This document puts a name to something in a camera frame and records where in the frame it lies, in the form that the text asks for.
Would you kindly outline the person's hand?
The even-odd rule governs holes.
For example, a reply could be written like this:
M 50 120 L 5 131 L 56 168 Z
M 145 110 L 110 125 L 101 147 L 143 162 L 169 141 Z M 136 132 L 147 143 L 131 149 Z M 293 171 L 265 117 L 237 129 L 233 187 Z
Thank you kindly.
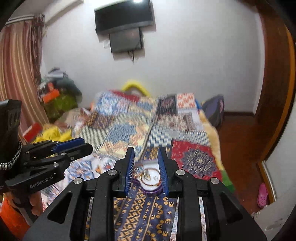
M 13 203 L 13 194 L 11 192 L 7 192 L 4 194 L 4 197 L 7 199 L 8 203 L 13 207 L 17 208 L 17 206 Z M 42 197 L 41 192 L 38 191 L 36 193 L 33 193 L 29 196 L 29 201 L 32 206 L 32 214 L 35 216 L 40 216 L 43 212 L 43 203 L 42 203 Z

